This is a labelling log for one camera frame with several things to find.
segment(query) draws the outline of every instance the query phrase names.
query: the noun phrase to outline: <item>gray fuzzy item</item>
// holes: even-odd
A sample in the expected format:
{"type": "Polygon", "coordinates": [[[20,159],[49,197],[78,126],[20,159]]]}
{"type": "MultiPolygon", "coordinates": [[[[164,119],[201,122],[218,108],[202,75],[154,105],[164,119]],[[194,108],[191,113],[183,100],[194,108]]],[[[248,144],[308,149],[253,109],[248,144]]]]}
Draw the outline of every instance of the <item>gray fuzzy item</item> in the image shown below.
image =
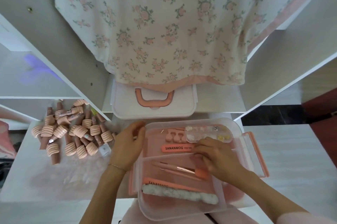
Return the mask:
{"type": "Polygon", "coordinates": [[[193,192],[183,189],[173,189],[169,187],[144,184],[141,187],[144,194],[155,195],[155,196],[166,196],[179,199],[186,199],[194,202],[204,202],[208,204],[217,204],[219,202],[218,197],[215,194],[207,194],[201,192],[193,192]]]}

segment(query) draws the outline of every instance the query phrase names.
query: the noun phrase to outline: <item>bracelet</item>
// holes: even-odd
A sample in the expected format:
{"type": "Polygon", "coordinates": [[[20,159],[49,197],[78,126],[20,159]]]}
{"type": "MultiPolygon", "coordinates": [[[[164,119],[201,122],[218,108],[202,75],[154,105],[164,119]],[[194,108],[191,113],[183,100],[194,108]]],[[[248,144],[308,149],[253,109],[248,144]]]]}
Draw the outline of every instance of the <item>bracelet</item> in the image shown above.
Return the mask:
{"type": "Polygon", "coordinates": [[[119,167],[119,166],[116,166],[116,165],[113,165],[113,164],[108,164],[108,166],[109,165],[112,165],[112,166],[114,166],[114,167],[116,167],[116,168],[118,168],[118,169],[121,169],[121,170],[123,170],[125,173],[127,172],[124,168],[122,168],[122,167],[119,167]]]}

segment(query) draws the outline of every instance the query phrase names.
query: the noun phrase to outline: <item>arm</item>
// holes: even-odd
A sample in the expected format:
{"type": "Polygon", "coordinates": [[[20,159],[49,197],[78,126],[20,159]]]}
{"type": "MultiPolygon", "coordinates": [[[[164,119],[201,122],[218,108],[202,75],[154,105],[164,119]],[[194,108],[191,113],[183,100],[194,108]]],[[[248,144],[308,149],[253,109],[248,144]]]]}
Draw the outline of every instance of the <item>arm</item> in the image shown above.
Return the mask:
{"type": "Polygon", "coordinates": [[[250,196],[272,222],[285,213],[307,212],[245,169],[226,143],[207,137],[192,152],[203,158],[212,175],[250,196]]]}
{"type": "Polygon", "coordinates": [[[99,180],[80,224],[111,223],[119,185],[143,148],[144,125],[142,121],[132,123],[117,135],[109,165],[99,180]]]}

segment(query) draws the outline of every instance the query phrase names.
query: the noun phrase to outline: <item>person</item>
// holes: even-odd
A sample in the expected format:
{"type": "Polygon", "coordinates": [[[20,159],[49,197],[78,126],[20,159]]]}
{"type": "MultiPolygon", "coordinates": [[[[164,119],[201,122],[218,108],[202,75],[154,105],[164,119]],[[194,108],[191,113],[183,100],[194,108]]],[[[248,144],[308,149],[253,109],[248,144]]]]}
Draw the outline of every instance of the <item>person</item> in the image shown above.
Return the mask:
{"type": "MultiPolygon", "coordinates": [[[[101,176],[96,191],[80,221],[80,224],[110,224],[114,213],[117,191],[125,173],[132,167],[143,148],[145,122],[129,125],[116,137],[115,145],[107,169],[101,176]]],[[[285,224],[336,224],[329,219],[314,216],[301,206],[264,183],[254,172],[245,169],[226,143],[209,137],[200,140],[193,153],[201,157],[208,171],[218,179],[229,183],[250,196],[273,223],[285,224]]],[[[213,221],[222,223],[256,223],[238,209],[228,209],[221,213],[211,213],[213,221]]],[[[206,215],[155,222],[147,219],[140,211],[137,200],[128,209],[120,224],[211,224],[206,215]]]]}

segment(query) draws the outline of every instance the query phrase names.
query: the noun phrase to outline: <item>forearm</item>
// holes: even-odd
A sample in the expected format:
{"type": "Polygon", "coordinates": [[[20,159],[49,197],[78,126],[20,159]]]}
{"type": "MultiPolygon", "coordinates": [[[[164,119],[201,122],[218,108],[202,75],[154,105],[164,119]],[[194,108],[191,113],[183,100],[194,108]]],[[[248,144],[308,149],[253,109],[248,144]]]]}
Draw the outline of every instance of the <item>forearm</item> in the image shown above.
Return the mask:
{"type": "Polygon", "coordinates": [[[278,217],[285,213],[307,212],[264,183],[255,173],[247,172],[246,176],[244,180],[238,182],[237,187],[250,196],[273,223],[276,223],[278,217]]]}
{"type": "Polygon", "coordinates": [[[119,185],[124,171],[108,166],[98,183],[96,191],[80,221],[80,224],[110,224],[114,213],[119,185]]]}

